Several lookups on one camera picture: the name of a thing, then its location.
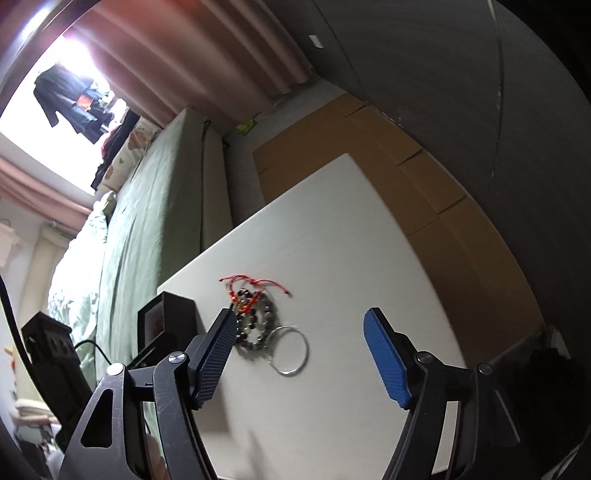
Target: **curtain fold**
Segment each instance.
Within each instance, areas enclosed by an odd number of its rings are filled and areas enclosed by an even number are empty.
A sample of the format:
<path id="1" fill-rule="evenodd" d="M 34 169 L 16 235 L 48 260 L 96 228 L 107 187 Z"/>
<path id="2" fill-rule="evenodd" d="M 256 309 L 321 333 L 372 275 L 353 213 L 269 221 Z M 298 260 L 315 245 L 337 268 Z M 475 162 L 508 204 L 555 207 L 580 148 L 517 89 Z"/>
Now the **curtain fold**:
<path id="1" fill-rule="evenodd" d="M 310 74 L 255 0 L 102 0 L 66 36 L 161 127 L 191 106 L 226 132 Z"/>
<path id="2" fill-rule="evenodd" d="M 90 209 L 57 193 L 2 157 L 0 197 L 47 220 L 55 220 L 72 232 L 80 231 L 90 214 Z"/>

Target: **white table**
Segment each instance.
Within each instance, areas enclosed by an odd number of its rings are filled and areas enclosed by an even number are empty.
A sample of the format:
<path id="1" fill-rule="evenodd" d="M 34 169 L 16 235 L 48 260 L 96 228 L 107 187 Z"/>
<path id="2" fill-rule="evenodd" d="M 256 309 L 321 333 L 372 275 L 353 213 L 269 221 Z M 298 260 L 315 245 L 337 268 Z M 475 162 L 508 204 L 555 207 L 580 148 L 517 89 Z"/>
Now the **white table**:
<path id="1" fill-rule="evenodd" d="M 235 349 L 216 395 L 196 414 L 216 472 L 239 480 L 379 480 L 406 412 L 388 398 L 363 338 L 380 307 L 417 349 L 463 367 L 447 317 L 402 230 L 345 154 L 230 232 L 160 287 L 195 299 L 205 328 L 229 297 L 218 279 L 244 273 L 270 289 L 282 325 L 296 325 L 310 359 L 295 377 Z M 285 366 L 303 346 L 277 346 Z M 436 467 L 445 467 L 454 418 Z"/>

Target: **dark wall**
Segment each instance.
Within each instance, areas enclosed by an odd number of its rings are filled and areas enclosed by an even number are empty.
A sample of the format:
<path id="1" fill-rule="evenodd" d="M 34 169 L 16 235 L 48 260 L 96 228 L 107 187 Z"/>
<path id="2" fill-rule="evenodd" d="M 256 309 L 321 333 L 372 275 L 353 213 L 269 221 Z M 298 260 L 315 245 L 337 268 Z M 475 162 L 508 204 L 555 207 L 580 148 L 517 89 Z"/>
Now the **dark wall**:
<path id="1" fill-rule="evenodd" d="M 591 105 L 554 53 L 494 0 L 266 2 L 321 76 L 460 181 L 591 366 Z"/>

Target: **metal screw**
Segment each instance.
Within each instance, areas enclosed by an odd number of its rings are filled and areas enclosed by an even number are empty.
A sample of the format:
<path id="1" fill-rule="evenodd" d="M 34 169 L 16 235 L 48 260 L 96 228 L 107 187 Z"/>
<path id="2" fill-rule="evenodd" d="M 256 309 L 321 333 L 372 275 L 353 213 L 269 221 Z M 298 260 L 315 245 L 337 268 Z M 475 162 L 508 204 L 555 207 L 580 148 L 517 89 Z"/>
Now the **metal screw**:
<path id="1" fill-rule="evenodd" d="M 419 352 L 419 353 L 417 353 L 417 359 L 422 364 L 430 364 L 431 362 L 433 362 L 433 359 L 434 358 L 435 357 L 432 354 L 430 354 L 429 352 Z"/>
<path id="2" fill-rule="evenodd" d="M 480 364 L 478 365 L 478 371 L 482 375 L 491 375 L 493 370 L 489 364 Z"/>
<path id="3" fill-rule="evenodd" d="M 168 361 L 172 364 L 184 362 L 187 355 L 184 352 L 173 352 L 168 356 Z"/>
<path id="4" fill-rule="evenodd" d="M 109 365 L 109 366 L 107 367 L 107 373 L 108 373 L 110 376 L 114 377 L 114 376 L 116 376 L 116 375 L 119 375 L 119 374 L 120 374 L 120 373 L 123 371 L 123 369 L 124 369 L 124 368 L 125 368 L 125 367 L 124 367 L 124 365 L 123 365 L 123 364 L 113 364 L 113 365 Z"/>

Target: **gray floor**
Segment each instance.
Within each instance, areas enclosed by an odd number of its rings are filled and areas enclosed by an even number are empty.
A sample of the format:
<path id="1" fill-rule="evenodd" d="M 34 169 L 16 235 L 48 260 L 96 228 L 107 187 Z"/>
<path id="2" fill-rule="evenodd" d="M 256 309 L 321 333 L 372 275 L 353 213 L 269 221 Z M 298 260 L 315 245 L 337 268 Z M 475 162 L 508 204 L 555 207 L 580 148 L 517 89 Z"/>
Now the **gray floor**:
<path id="1" fill-rule="evenodd" d="M 225 160 L 234 226 L 238 226 L 265 206 L 252 153 L 344 92 L 336 85 L 316 78 L 305 85 L 298 85 L 271 110 L 260 114 L 256 118 L 256 126 L 248 134 L 242 135 L 234 131 L 224 137 L 229 144 Z"/>

